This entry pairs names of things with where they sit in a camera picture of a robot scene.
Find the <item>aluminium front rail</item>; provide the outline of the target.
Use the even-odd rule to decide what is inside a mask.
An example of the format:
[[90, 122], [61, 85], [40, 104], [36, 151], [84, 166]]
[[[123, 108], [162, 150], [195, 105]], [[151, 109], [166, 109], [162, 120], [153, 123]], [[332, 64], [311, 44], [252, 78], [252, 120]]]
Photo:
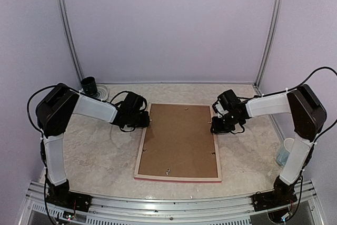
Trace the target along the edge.
[[116, 184], [71, 184], [92, 199], [86, 212], [65, 218], [67, 208], [45, 204], [43, 184], [31, 182], [16, 224], [270, 224], [286, 207], [255, 210], [256, 193], [270, 184], [245, 187], [229, 183], [160, 183], [127, 179]]

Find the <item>aluminium corner post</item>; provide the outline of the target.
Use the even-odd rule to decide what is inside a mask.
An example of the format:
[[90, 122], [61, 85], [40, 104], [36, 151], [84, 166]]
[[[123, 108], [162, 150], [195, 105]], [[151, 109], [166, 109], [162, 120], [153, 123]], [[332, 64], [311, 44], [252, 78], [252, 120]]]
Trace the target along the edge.
[[66, 38], [66, 42], [68, 45], [68, 49], [70, 52], [71, 60], [75, 69], [75, 74], [77, 76], [78, 82], [84, 78], [82, 67], [77, 55], [77, 51], [74, 44], [74, 39], [71, 31], [70, 21], [68, 18], [68, 11], [66, 7], [66, 0], [57, 0], [58, 8], [60, 11], [61, 22], [63, 25], [63, 30]]
[[259, 87], [261, 85], [264, 73], [266, 71], [267, 62], [270, 57], [270, 52], [272, 49], [272, 45], [273, 45], [273, 41], [274, 41], [276, 29], [277, 29], [277, 22], [279, 19], [281, 5], [282, 5], [282, 0], [274, 0], [273, 7], [272, 7], [271, 20], [270, 20], [267, 38], [266, 38], [266, 42], [265, 42], [265, 46], [264, 46], [264, 50], [262, 54], [262, 59], [261, 59], [261, 63], [259, 66], [258, 73], [257, 73], [257, 77], [255, 79], [255, 83], [254, 83], [256, 87]]

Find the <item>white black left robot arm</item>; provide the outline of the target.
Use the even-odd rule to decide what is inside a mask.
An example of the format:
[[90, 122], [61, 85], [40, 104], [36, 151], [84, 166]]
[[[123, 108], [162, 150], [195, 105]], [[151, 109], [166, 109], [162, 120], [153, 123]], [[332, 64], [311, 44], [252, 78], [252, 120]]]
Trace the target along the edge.
[[147, 100], [124, 91], [124, 100], [113, 104], [99, 100], [59, 83], [36, 107], [38, 128], [42, 133], [42, 158], [46, 165], [46, 202], [73, 211], [88, 212], [92, 197], [70, 191], [64, 167], [63, 138], [72, 115], [78, 114], [118, 126], [122, 132], [146, 128], [150, 124]]

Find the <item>right aluminium corner post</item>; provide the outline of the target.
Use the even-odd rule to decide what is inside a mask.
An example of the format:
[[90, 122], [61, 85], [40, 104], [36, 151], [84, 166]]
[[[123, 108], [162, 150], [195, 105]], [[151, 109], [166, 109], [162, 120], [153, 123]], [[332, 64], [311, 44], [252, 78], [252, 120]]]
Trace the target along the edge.
[[279, 19], [281, 5], [282, 5], [282, 0], [274, 0], [273, 7], [272, 7], [271, 20], [270, 20], [267, 38], [266, 38], [266, 42], [265, 42], [265, 46], [264, 46], [264, 50], [262, 54], [262, 59], [261, 59], [261, 63], [259, 66], [258, 73], [257, 73], [257, 77], [255, 79], [255, 83], [254, 83], [256, 87], [259, 87], [261, 85], [264, 73], [266, 71], [267, 62], [270, 57], [270, 52], [272, 49], [272, 45], [273, 45], [273, 41], [274, 41], [276, 29], [277, 29], [277, 22]]

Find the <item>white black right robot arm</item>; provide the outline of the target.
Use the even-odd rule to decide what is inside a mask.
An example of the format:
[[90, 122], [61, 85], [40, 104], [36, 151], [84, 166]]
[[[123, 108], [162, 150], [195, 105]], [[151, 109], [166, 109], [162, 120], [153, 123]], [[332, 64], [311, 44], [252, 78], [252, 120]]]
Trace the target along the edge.
[[291, 115], [294, 125], [294, 140], [290, 154], [273, 190], [252, 195], [255, 211], [281, 207], [297, 201], [295, 184], [312, 156], [315, 140], [326, 122], [327, 112], [313, 90], [302, 84], [272, 95], [256, 96], [241, 100], [233, 90], [227, 90], [217, 97], [212, 108], [211, 133], [237, 134], [236, 125], [244, 127], [246, 121], [263, 115]]

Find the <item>left aluminium corner post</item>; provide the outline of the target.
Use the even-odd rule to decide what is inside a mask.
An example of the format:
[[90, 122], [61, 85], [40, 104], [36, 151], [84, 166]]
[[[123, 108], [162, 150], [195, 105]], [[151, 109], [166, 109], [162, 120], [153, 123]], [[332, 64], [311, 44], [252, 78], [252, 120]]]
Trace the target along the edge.
[[77, 76], [78, 82], [84, 78], [82, 67], [77, 55], [77, 51], [74, 44], [74, 39], [71, 31], [70, 21], [68, 18], [68, 11], [66, 7], [66, 0], [57, 0], [58, 8], [60, 11], [61, 22], [63, 25], [63, 30], [66, 38], [66, 42], [68, 45], [68, 49], [70, 52], [71, 60], [75, 69], [75, 74]]

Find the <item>grey spiral ceramic plate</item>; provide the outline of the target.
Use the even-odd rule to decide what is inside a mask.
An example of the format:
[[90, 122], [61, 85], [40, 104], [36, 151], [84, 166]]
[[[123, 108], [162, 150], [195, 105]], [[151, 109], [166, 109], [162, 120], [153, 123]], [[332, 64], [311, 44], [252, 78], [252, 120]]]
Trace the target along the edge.
[[93, 95], [93, 98], [106, 101], [109, 97], [109, 89], [107, 86], [102, 84], [97, 84], [97, 92]]

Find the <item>dark green speckled cup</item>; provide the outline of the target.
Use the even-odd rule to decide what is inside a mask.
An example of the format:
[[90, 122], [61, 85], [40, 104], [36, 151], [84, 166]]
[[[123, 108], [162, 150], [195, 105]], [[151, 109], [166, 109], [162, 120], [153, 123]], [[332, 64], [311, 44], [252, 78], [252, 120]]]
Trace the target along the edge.
[[92, 76], [88, 76], [82, 79], [81, 87], [83, 89], [83, 92], [87, 95], [93, 96], [97, 93], [96, 80]]

